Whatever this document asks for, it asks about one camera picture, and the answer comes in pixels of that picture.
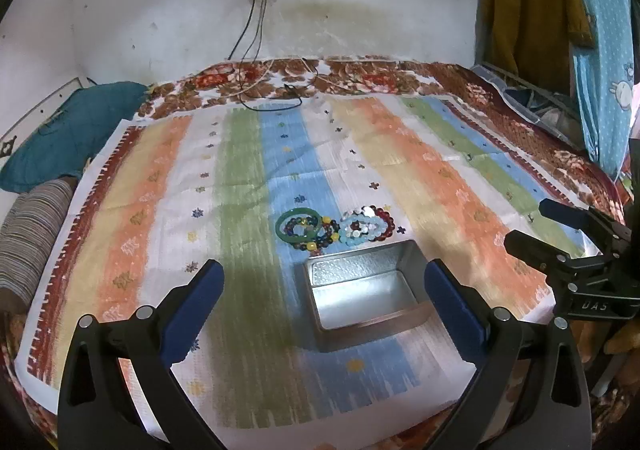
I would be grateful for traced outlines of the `striped grey bolster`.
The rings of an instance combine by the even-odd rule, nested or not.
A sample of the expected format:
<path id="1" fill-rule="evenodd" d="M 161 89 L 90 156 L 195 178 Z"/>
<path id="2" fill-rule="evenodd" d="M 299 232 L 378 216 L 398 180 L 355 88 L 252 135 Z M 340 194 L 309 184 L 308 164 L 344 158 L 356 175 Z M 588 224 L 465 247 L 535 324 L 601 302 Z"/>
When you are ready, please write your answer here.
<path id="1" fill-rule="evenodd" d="M 26 312 L 65 221 L 78 179 L 64 176 L 20 194 L 1 227 L 1 311 Z"/>

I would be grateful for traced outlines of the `blue patterned hanging cloth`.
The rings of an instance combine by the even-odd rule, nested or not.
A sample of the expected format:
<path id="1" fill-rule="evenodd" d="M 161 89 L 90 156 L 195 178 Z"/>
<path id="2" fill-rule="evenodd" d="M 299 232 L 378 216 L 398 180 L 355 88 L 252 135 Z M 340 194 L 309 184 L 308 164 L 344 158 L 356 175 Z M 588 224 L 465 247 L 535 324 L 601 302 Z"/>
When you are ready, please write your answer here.
<path id="1" fill-rule="evenodd" d="M 570 48 L 576 98 L 589 158 L 611 179 L 620 175 L 631 122 L 634 44 L 630 0 L 582 0 L 594 46 Z"/>

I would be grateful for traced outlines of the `striped colourful cloth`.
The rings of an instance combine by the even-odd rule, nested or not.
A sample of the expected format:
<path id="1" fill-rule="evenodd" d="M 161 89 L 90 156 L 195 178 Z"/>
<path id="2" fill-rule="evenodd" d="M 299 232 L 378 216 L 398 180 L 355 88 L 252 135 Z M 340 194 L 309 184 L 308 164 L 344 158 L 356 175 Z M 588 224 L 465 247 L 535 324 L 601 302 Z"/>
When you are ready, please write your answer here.
<path id="1" fill-rule="evenodd" d="M 15 371 L 58 404 L 77 320 L 130 317 L 188 283 L 209 259 L 224 292 L 186 358 L 180 385 L 232 449 L 359 449 L 449 407 L 473 366 L 442 323 L 320 352 L 308 307 L 308 253 L 282 241 L 288 211 L 341 220 L 372 206 L 393 243 L 413 241 L 494 306 L 527 320 L 551 306 L 541 273 L 509 256 L 522 230 L 573 256 L 586 237 L 541 217 L 547 170 L 527 171 L 485 113 L 451 96 L 318 96 L 122 121 L 82 176 L 29 310 Z"/>

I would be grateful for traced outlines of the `brown hanging garment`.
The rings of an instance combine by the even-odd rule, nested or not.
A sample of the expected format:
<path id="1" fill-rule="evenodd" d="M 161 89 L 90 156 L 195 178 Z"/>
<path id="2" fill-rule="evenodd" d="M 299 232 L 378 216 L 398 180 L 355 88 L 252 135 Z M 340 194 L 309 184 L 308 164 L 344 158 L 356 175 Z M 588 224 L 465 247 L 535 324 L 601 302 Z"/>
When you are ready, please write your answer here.
<path id="1" fill-rule="evenodd" d="M 570 48 L 591 49 L 582 0 L 482 0 L 484 61 L 552 92 L 570 92 Z"/>

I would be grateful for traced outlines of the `silver metal tin box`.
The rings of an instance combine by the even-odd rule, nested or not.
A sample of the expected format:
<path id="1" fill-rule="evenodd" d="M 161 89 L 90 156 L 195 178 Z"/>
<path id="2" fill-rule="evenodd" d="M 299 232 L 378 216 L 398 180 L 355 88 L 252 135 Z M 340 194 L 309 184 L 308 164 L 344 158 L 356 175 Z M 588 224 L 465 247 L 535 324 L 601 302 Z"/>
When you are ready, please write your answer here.
<path id="1" fill-rule="evenodd" d="M 308 259 L 305 284 L 322 352 L 382 340 L 425 323 L 427 259 L 413 240 Z"/>

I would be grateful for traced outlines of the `floral brown bedsheet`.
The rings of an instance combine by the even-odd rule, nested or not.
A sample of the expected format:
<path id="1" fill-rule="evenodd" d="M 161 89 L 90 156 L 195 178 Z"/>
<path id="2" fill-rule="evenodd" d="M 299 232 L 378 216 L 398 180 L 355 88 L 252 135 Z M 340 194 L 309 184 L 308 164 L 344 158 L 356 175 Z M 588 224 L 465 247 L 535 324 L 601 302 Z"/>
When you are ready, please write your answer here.
<path id="1" fill-rule="evenodd" d="M 146 87 L 144 102 L 128 121 L 159 121 L 209 107 L 235 105 L 258 110 L 264 102 L 299 104 L 318 96 L 369 98 L 380 95 L 451 96 L 472 110 L 481 110 L 491 136 L 510 140 L 523 151 L 522 168 L 547 170 L 542 180 L 544 185 L 559 184 L 563 190 L 575 192 L 579 201 L 573 205 L 597 207 L 613 217 L 623 214 L 620 190 L 596 164 L 516 115 L 492 84 L 472 70 L 454 64 L 349 61 L 346 58 L 219 63 L 175 82 Z M 6 315 L 1 320 L 1 370 L 35 432 L 50 447 L 55 447 L 55 415 L 26 394 L 15 371 L 30 307 L 26 313 Z M 419 448 L 433 435 L 446 410 L 362 448 Z"/>

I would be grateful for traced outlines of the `teal pillow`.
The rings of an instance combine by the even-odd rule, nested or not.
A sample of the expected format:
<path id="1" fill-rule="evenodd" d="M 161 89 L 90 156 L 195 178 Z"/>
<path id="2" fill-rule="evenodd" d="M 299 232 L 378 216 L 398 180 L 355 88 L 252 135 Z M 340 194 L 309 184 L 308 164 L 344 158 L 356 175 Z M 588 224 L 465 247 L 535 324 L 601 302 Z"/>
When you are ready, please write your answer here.
<path id="1" fill-rule="evenodd" d="M 1 188 L 25 193 L 59 177 L 79 178 L 118 124 L 144 102 L 146 87 L 133 81 L 75 91 L 1 168 Z"/>

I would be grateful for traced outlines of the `green jade bangle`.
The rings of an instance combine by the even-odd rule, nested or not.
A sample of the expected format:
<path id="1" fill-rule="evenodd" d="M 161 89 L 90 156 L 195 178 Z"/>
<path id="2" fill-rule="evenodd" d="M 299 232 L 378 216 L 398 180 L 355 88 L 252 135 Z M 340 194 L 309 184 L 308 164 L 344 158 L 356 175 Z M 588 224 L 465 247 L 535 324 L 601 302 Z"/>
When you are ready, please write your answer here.
<path id="1" fill-rule="evenodd" d="M 284 243 L 308 244 L 316 240 L 321 227 L 322 218 L 315 210 L 297 207 L 287 210 L 277 219 L 274 231 Z"/>

